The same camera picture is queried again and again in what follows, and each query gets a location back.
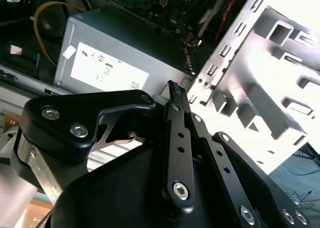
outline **black metal bracket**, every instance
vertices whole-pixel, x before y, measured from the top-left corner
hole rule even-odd
[[[22,178],[38,180],[46,192],[60,189],[51,196],[53,202],[58,198],[53,228],[311,227],[304,212],[227,134],[210,135],[191,112],[183,88],[172,81],[168,86],[170,101],[164,106],[140,90],[42,97],[26,104],[12,160],[19,161],[15,170]],[[49,116],[48,109],[54,109]],[[100,140],[99,125],[107,126]],[[91,150],[123,137],[145,142],[84,171]],[[36,179],[22,166],[31,167]]]

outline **circuit board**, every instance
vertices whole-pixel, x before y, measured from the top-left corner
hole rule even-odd
[[[189,33],[190,13],[201,0],[112,0],[128,11],[152,21],[178,38]]]

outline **metal slot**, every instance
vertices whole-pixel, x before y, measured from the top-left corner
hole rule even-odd
[[[229,53],[230,50],[231,50],[231,47],[226,44],[220,51],[220,56],[226,57],[226,55]]]
[[[310,44],[310,45],[312,45],[312,46],[314,45],[314,41],[312,39],[309,39],[308,37],[305,37],[305,36],[301,35],[299,37],[299,39],[304,41],[304,42],[306,42],[306,43],[308,43],[308,44]]]
[[[264,0],[254,0],[252,6],[250,8],[250,11],[252,11],[253,13],[256,13],[263,1]]]
[[[214,64],[212,64],[210,67],[209,67],[209,69],[208,69],[208,71],[206,72],[209,76],[212,76],[214,73],[215,73],[215,71],[217,70],[217,66],[216,65],[214,65]]]
[[[286,98],[282,102],[282,105],[287,109],[294,110],[307,116],[310,116],[313,113],[313,110],[308,105],[293,101],[290,98]]]
[[[246,28],[246,24],[244,24],[243,22],[241,22],[237,28],[235,29],[235,31],[233,32],[237,37],[239,37],[242,32],[244,31],[244,29]]]
[[[193,102],[195,102],[195,100],[197,99],[197,96],[195,96],[194,94],[191,96],[191,98],[189,99],[189,103],[192,104]]]
[[[290,38],[306,47],[314,46],[317,42],[315,37],[298,29],[293,30]]]
[[[306,138],[305,135],[302,135],[299,139],[296,140],[296,142],[293,144],[294,146],[297,146]]]

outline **gray metal surface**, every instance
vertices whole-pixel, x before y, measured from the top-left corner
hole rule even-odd
[[[55,87],[38,79],[27,76],[23,73],[15,71],[14,69],[8,68],[0,64],[0,76],[14,79],[15,82],[26,86],[29,89],[34,89],[37,92],[47,94],[47,95],[70,95],[69,91],[62,89],[61,87]]]
[[[75,15],[68,21],[54,82],[75,93],[101,91],[71,77],[76,56],[67,59],[62,54],[69,46],[78,49],[79,43],[148,73],[142,90],[150,95],[160,94],[168,80],[180,83],[183,78],[191,79],[184,69],[180,42],[163,33],[155,34],[151,27],[107,6]]]
[[[17,150],[18,157],[28,164],[43,191],[54,205],[62,191],[73,181],[88,173],[86,164],[66,165],[30,143],[23,135]]]
[[[209,99],[212,91],[210,85],[204,84],[217,85],[223,75],[222,70],[228,67],[267,4],[268,0],[247,0],[188,91],[192,102],[206,102]],[[228,52],[221,55],[226,48]]]
[[[247,97],[258,110],[271,130],[271,136],[275,140],[285,139],[290,143],[295,140],[295,146],[306,143],[307,134],[290,115],[286,115],[272,98],[259,85],[254,85],[248,91]]]
[[[294,27],[282,20],[265,16],[259,18],[254,30],[259,36],[283,46],[294,31]]]
[[[63,189],[39,150],[29,143],[24,136],[21,137],[19,142],[18,156],[30,166],[43,191],[54,205]]]

